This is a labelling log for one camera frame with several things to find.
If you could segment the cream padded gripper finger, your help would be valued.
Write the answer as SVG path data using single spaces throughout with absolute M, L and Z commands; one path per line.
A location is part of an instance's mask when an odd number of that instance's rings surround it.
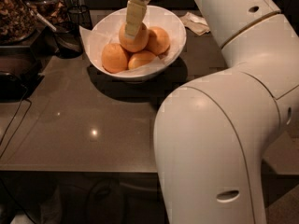
M 147 12 L 146 0 L 129 0 L 126 8 L 125 33 L 136 37 Z

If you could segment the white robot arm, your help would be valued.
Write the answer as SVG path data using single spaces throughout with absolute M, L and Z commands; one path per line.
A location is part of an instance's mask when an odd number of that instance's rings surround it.
M 264 151 L 297 118 L 299 37 L 272 0 L 194 0 L 224 71 L 169 94 L 154 153 L 170 224 L 266 224 Z

